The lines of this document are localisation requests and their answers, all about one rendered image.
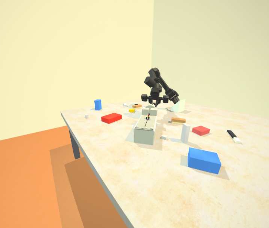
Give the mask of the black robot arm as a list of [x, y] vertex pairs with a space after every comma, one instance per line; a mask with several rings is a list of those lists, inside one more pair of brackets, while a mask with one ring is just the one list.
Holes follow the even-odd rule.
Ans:
[[[160, 76], [159, 69], [151, 68], [148, 72], [150, 76], [147, 76], [144, 83], [149, 87], [152, 87], [150, 95], [159, 94], [162, 92], [162, 87], [165, 90], [165, 94], [169, 96], [169, 100], [176, 104], [180, 99], [178, 98], [179, 94], [173, 89], [169, 88], [168, 85], [164, 82], [162, 77]], [[162, 87], [161, 87], [161, 86]]]

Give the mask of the blue rectangular block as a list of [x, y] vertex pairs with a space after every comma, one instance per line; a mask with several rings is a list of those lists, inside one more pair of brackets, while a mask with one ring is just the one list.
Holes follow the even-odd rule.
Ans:
[[101, 110], [102, 109], [102, 107], [101, 107], [101, 99], [96, 99], [95, 101], [94, 101], [94, 103], [95, 103], [95, 110]]
[[189, 147], [188, 167], [218, 174], [221, 162], [218, 154]]

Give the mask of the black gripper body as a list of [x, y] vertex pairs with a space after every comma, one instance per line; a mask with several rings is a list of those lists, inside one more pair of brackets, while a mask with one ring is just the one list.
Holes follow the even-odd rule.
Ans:
[[152, 94], [151, 96], [147, 96], [147, 94], [142, 94], [141, 100], [146, 102], [148, 97], [153, 98], [153, 100], [156, 100], [156, 98], [161, 98], [161, 100], [163, 100], [163, 103], [168, 103], [168, 100], [169, 100], [168, 95], [163, 95], [163, 97], [159, 97], [159, 95], [160, 95], [160, 92], [159, 92], [159, 94]]

